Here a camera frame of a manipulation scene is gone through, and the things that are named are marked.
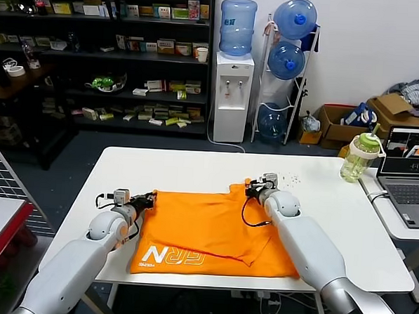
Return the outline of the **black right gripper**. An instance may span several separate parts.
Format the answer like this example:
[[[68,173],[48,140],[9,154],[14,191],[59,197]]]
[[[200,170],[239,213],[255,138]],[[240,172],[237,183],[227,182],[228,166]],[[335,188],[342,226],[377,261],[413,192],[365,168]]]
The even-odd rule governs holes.
[[[260,193],[264,193],[264,191],[266,191],[266,187],[257,180],[248,180],[247,186],[248,187],[245,189],[245,193],[248,198],[259,199]]]

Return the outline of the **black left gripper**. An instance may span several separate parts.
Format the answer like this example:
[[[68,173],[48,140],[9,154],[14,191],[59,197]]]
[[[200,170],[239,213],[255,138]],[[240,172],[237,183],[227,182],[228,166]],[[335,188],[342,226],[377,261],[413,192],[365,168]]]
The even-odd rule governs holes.
[[[129,204],[134,208],[135,211],[143,212],[146,209],[152,209],[154,207],[154,201],[157,193],[149,192],[146,195],[136,195],[130,199]]]

